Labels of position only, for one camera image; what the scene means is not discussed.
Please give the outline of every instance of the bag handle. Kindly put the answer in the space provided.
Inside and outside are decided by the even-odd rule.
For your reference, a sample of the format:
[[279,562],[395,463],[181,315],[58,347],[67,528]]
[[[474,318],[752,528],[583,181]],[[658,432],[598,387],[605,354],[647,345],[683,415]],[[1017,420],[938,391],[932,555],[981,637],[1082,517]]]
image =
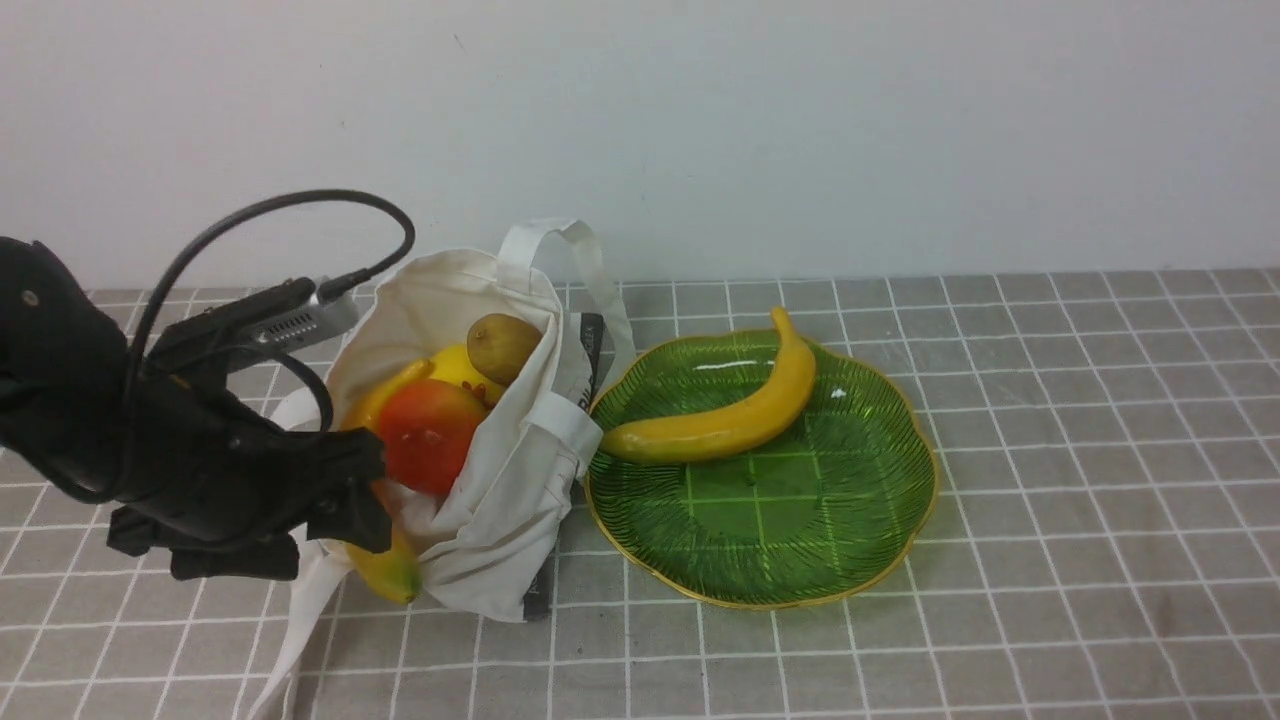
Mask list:
[[613,384],[635,361],[636,343],[631,334],[631,323],[627,320],[627,309],[622,304],[622,293],[604,272],[600,238],[595,237],[595,232],[586,223],[573,219],[547,219],[513,225],[498,251],[498,284],[526,295],[532,292],[534,255],[538,254],[543,241],[552,234],[558,234],[568,242],[582,284],[595,301],[596,310],[604,316],[604,327],[613,338],[613,366],[603,386]]
[[[287,395],[271,413],[271,421],[285,429],[319,419],[320,409],[307,388]],[[275,666],[266,676],[266,684],[259,693],[257,701],[244,715],[247,720],[264,720],[268,706],[280,685],[285,688],[283,717],[293,716],[302,650],[315,632],[329,598],[351,570],[346,562],[325,555],[319,543],[308,542],[305,525],[294,528],[289,534],[298,543],[298,579],[289,583],[289,621],[284,629],[280,653],[275,657]]]

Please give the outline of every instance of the green glass plate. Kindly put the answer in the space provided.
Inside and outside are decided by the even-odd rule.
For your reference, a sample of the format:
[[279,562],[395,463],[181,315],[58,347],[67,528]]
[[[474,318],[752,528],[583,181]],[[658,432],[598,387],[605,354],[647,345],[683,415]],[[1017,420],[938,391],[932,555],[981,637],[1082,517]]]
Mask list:
[[[840,600],[902,561],[937,500],[934,454],[888,378],[810,346],[813,397],[769,443],[680,465],[595,455],[588,503],[623,555],[690,597],[755,609]],[[764,383],[777,351],[773,331],[668,342],[591,416],[609,430],[736,402]]]

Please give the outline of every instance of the gold plate rim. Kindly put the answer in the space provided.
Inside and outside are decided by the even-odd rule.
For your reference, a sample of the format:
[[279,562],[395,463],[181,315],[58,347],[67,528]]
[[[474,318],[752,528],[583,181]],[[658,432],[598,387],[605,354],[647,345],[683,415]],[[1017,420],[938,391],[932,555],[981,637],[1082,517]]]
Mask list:
[[[600,392],[595,397],[595,401],[591,402],[590,413],[591,414],[595,413],[595,407],[600,404],[600,401],[604,400],[611,392],[613,392],[614,389],[617,389],[618,384],[628,374],[631,374],[631,372],[636,368],[637,364],[640,364],[641,360],[644,360],[649,354],[652,354],[652,352],[654,352],[654,351],[657,351],[659,348],[667,347],[669,345],[680,343],[680,342],[689,342],[689,341],[696,341],[696,340],[723,340],[723,338],[730,338],[730,337],[733,337],[733,336],[749,334],[749,333],[762,333],[762,332],[771,332],[771,331],[767,331],[767,329],[753,329],[753,331],[736,331],[736,332],[731,332],[731,333],[726,333],[726,334],[721,334],[721,336],[687,336],[687,337],[677,337],[675,340],[668,340],[666,342],[655,345],[654,347],[650,347],[649,350],[641,352],[635,360],[632,360],[631,364],[627,365],[626,372],[622,373],[621,375],[618,375],[618,379],[614,380],[613,384],[611,384],[608,388],[605,388],[603,392]],[[863,363],[863,361],[858,360],[856,357],[850,357],[847,355],[840,355],[837,352],[832,352],[831,350],[828,350],[822,343],[814,342],[814,341],[812,341],[808,337],[805,337],[804,340],[814,350],[817,350],[819,352],[826,352],[827,355],[835,357],[836,360],[840,360],[841,363],[852,363],[855,365],[860,365],[860,366],[870,370],[873,374],[876,374],[877,377],[879,377],[879,379],[884,380],[886,383],[888,383],[888,386],[891,388],[893,388],[893,392],[897,393],[897,397],[902,402],[902,406],[906,407],[908,413],[911,415],[911,427],[915,429],[916,437],[920,438],[920,442],[924,443],[925,450],[929,451],[929,462],[933,466],[933,478],[932,478],[933,479],[933,493],[929,497],[929,506],[925,509],[924,515],[920,518],[920,521],[916,523],[915,528],[911,530],[911,534],[908,536],[906,541],[902,543],[902,550],[897,553],[897,556],[895,556],[891,562],[888,562],[887,565],[884,565],[884,569],[881,570],[874,578],[872,578],[870,580],[867,580],[865,583],[863,583],[863,584],[860,584],[860,585],[858,585],[855,588],[841,591],[838,593],[832,593],[832,594],[823,596],[823,597],[815,597],[815,598],[808,598],[808,600],[796,600],[796,601],[790,601],[790,602],[774,602],[774,603],[730,602],[730,601],[726,601],[726,600],[719,600],[719,598],[709,597],[709,596],[705,596],[705,594],[699,593],[696,591],[686,588],[685,585],[680,584],[678,582],[676,582],[676,580],[666,577],[664,574],[662,574],[659,570],[654,569],[653,566],[650,566],[645,561],[640,560],[630,550],[627,550],[626,547],[623,547],[622,543],[618,542],[618,539],[616,537],[613,537],[613,533],[609,532],[609,528],[605,527],[604,519],[600,518],[600,514],[599,514],[599,511],[595,507],[595,500],[594,500],[594,496],[591,495],[591,482],[593,482],[591,469],[590,469],[590,465],[588,465],[586,474],[582,478],[582,491],[584,491],[584,495],[586,496],[586,506],[591,511],[591,519],[595,520],[595,527],[599,528],[602,533],[604,533],[604,537],[609,541],[609,544],[612,544],[614,547],[614,550],[617,550],[620,553],[622,553],[623,557],[626,557],[628,561],[634,562],[636,566],[643,568],[650,575],[658,578],[667,587],[675,589],[676,592],[678,592],[680,594],[684,594],[685,597],[690,597],[692,600],[696,600],[696,601],[700,601],[700,602],[705,602],[708,605],[714,605],[717,607],[727,607],[727,609],[731,609],[731,610],[762,610],[762,611],[764,611],[764,610],[786,610],[786,609],[791,609],[791,607],[814,607],[814,606],[819,606],[819,605],[829,605],[832,602],[840,602],[841,600],[852,597],[852,596],[855,596],[855,594],[858,594],[860,592],[867,591],[870,587],[874,587],[876,584],[881,583],[884,578],[887,578],[893,570],[896,570],[902,564],[902,561],[906,560],[908,553],[911,552],[911,547],[915,544],[915,541],[920,537],[920,532],[924,529],[924,525],[928,524],[928,521],[929,521],[931,518],[933,518],[933,511],[938,506],[938,497],[940,497],[940,495],[942,492],[942,482],[941,482],[942,480],[942,465],[941,465],[941,462],[938,460],[937,448],[933,447],[933,443],[929,441],[928,433],[924,432],[924,427],[920,424],[920,418],[916,415],[915,409],[911,407],[910,398],[908,398],[906,393],[902,392],[902,388],[896,382],[893,382],[893,378],[890,378],[888,375],[886,375],[884,373],[882,373],[878,368],[868,365],[867,363]]]

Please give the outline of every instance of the banana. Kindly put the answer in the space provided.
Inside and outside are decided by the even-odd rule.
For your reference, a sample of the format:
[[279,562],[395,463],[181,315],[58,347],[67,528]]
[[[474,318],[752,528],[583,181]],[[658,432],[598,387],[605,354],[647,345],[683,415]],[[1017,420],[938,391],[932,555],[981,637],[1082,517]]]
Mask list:
[[[343,419],[342,429],[352,430],[364,427],[370,432],[376,430],[378,415],[387,400],[397,389],[430,370],[431,364],[426,360],[419,360],[408,365],[394,378],[378,386],[361,398]],[[417,598],[419,591],[422,589],[422,573],[417,565],[417,553],[413,551],[413,544],[404,536],[404,530],[401,529],[399,520],[396,518],[394,505],[390,502],[390,496],[387,492],[387,482],[389,480],[378,480],[371,488],[374,495],[378,496],[378,501],[383,503],[383,507],[392,516],[390,550],[374,553],[351,543],[343,543],[343,547],[347,550],[347,557],[351,559],[351,564],[355,565],[360,577],[365,579],[369,589],[397,605],[408,605]]]
[[430,360],[422,357],[404,365],[404,368],[396,373],[392,379],[374,387],[374,389],[365,393],[364,397],[356,402],[356,406],[347,413],[342,423],[342,429],[352,430],[356,428],[369,428],[370,432],[378,432],[378,415],[383,411],[383,405],[390,400],[396,392],[407,386],[408,383],[429,377],[435,370],[435,364]]
[[618,425],[604,434],[600,450],[632,462],[696,462],[736,455],[780,436],[809,402],[818,361],[785,309],[774,307],[771,318],[781,345],[760,389],[716,410]]
[[389,502],[384,483],[378,480],[372,484],[374,495],[392,515],[392,547],[387,552],[372,553],[367,550],[346,543],[347,557],[356,566],[356,571],[365,579],[369,589],[397,605],[408,605],[417,598],[422,589],[422,573],[417,565],[417,553],[413,546],[401,530],[399,520]]

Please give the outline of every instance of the white wall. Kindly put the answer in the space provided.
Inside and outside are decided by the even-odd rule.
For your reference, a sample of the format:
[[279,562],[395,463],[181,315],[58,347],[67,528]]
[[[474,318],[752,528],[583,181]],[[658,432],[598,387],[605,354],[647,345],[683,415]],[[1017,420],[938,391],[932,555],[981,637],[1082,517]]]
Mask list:
[[[1280,264],[1277,78],[1270,0],[9,0],[0,233],[150,286],[349,186],[421,250],[577,215],[632,279]],[[184,284],[392,229],[297,211]]]

